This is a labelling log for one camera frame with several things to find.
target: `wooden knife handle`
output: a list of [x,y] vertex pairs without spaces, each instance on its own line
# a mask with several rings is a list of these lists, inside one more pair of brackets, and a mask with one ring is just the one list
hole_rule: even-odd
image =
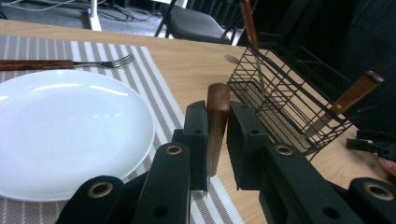
[[257,37],[256,28],[254,26],[251,4],[249,0],[240,0],[242,16],[244,18],[245,29],[247,31],[247,39],[253,47],[259,48],[259,38]]
[[330,108],[336,115],[342,114],[361,98],[373,91],[384,81],[379,74],[373,71],[365,72],[349,87]]
[[71,60],[0,60],[0,71],[72,68]]
[[206,112],[209,130],[206,167],[207,176],[213,176],[218,168],[222,140],[230,114],[230,90],[225,84],[215,83],[209,86]]

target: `black wire basket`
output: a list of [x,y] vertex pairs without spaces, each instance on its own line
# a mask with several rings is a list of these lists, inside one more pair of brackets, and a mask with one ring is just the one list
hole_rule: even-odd
[[[272,142],[293,145],[305,155],[327,146],[364,114],[356,105],[338,116],[330,110],[349,85],[303,47],[290,53],[277,43],[260,50],[248,46],[228,81],[236,97],[255,110]],[[325,113],[332,120],[306,134]]]

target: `black chair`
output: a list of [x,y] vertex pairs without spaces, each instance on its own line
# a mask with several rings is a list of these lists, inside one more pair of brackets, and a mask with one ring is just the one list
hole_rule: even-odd
[[163,20],[154,36],[158,36],[163,26],[166,26],[165,37],[171,35],[177,39],[187,39],[200,42],[217,44],[233,43],[237,25],[242,21],[238,0],[217,0],[222,7],[233,10],[232,21],[226,27],[221,27],[216,20],[204,12],[199,12],[183,7],[175,6],[177,0],[172,0],[163,13]]

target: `gray placemat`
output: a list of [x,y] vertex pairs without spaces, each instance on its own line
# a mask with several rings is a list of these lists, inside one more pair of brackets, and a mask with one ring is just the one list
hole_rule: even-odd
[[[149,103],[155,113],[157,130],[150,153],[144,162],[124,179],[125,182],[149,170],[155,149],[164,143],[170,142],[173,130],[182,128],[184,123],[184,115],[166,85],[161,72],[152,60],[148,49],[102,43],[0,35],[0,59],[108,61],[118,59],[129,53],[133,53],[136,59],[131,65],[122,69],[79,68],[114,77],[130,86]],[[4,82],[33,72],[35,71],[0,72],[0,81]],[[1,223],[12,224],[54,223],[65,204],[66,202],[21,202],[0,196],[0,221]],[[191,223],[243,223],[217,176],[211,179],[211,188],[207,197],[201,191],[192,192]]]

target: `white plate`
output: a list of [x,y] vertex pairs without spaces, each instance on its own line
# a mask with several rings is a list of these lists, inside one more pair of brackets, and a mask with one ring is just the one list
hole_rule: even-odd
[[67,200],[98,175],[124,178],[149,153],[151,110],[116,79],[52,70],[0,84],[0,195]]

